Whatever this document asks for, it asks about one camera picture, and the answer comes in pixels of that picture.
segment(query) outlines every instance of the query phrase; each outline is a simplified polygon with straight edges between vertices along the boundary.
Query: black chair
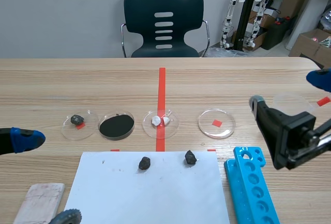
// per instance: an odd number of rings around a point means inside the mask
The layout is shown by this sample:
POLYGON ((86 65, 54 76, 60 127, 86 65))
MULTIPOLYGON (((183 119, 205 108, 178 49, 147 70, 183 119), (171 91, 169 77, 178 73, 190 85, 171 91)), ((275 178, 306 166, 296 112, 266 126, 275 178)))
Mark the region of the black chair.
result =
POLYGON ((208 44, 208 23, 203 18, 203 0, 124 0, 126 24, 123 28, 143 36, 143 45, 131 57, 199 57, 198 52, 185 44, 184 35, 190 30, 206 24, 208 44))

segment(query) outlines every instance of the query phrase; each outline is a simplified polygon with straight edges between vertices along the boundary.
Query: robot figure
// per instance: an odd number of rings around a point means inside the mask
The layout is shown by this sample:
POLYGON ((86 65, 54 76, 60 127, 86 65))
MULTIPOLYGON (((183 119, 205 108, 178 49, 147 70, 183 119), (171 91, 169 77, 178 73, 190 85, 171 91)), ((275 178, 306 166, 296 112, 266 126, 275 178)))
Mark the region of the robot figure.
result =
MULTIPOLYGON (((245 0, 231 0, 230 1, 228 14, 227 14, 226 19, 224 20, 224 26, 223 26, 223 30, 222 30, 222 40, 220 42, 221 47, 224 47, 224 48, 230 47, 230 44, 228 44, 228 41, 227 41, 227 37, 228 37, 228 33, 232 30, 231 28, 233 27, 231 20, 233 17, 234 7, 237 2, 243 3, 244 1, 245 0)), ((255 0, 255 1, 259 3, 260 7, 259 7, 259 11, 257 13, 257 16, 254 20, 252 34, 246 41, 246 46, 253 47, 253 48, 255 47, 254 40, 257 37, 257 34, 260 30, 260 25, 262 22, 265 6, 268 3, 268 0, 255 0)))

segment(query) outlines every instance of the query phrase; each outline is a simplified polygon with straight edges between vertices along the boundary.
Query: red paper piece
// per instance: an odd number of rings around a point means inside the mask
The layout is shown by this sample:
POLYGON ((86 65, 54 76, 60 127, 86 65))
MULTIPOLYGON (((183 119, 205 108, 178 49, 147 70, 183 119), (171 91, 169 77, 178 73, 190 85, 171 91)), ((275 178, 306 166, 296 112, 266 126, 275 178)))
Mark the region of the red paper piece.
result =
POLYGON ((329 102, 331 102, 331 99, 328 98, 328 97, 326 96, 326 97, 322 98, 321 100, 319 100, 319 101, 317 102, 317 104, 318 104, 319 106, 323 106, 323 105, 326 105, 326 104, 329 103, 329 102))
POLYGON ((79 129, 82 129, 83 127, 85 127, 85 123, 82 123, 81 125, 78 125, 76 126, 76 128, 79 130, 79 129))
POLYGON ((222 122, 220 122, 219 120, 214 120, 214 121, 213 121, 213 125, 214 125, 215 127, 221 127, 222 122))

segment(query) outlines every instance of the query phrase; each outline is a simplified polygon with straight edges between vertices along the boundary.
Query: petri dish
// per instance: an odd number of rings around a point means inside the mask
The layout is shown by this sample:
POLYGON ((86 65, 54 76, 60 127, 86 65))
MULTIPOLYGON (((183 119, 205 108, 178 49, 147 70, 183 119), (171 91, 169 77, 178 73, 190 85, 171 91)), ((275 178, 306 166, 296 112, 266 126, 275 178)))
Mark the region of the petri dish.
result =
POLYGON ((200 130, 214 139, 225 139, 234 132, 236 122, 232 115, 221 109, 207 109, 198 118, 200 130))
POLYGON ((99 121, 98 129, 108 140, 122 140, 132 134, 134 130, 133 115, 124 110, 105 114, 99 121))
POLYGON ((94 134, 98 126, 98 115, 91 110, 81 111, 75 114, 67 115, 66 120, 63 122, 61 133, 68 140, 83 140, 94 134), (73 115, 79 115, 84 118, 84 123, 76 126, 71 123, 73 115))
POLYGON ((287 115, 297 115, 305 111, 314 111, 312 104, 305 98, 291 92, 284 92, 274 96, 273 107, 287 115))
MULTIPOLYGON (((143 119, 143 128, 144 131, 151 137, 156 138, 157 136, 157 127, 152 124, 152 118, 154 116, 158 116, 157 114, 158 111, 149 111, 148 113, 145 114, 144 119, 143 119)), ((168 109, 164 111, 164 115, 159 116, 161 118, 161 124, 159 125, 159 130, 165 129, 164 130, 164 138, 169 138, 173 136, 179 127, 179 119, 177 114, 168 109), (164 125, 163 117, 169 118, 169 122, 167 125, 164 125)))

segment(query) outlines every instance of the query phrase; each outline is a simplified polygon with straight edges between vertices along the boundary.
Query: gear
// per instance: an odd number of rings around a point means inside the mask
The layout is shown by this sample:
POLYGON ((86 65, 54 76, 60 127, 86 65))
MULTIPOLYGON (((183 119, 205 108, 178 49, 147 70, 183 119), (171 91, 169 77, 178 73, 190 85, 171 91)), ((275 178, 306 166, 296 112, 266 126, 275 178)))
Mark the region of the gear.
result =
POLYGON ((79 224, 81 220, 82 215, 79 210, 65 210, 55 216, 49 224, 79 224))

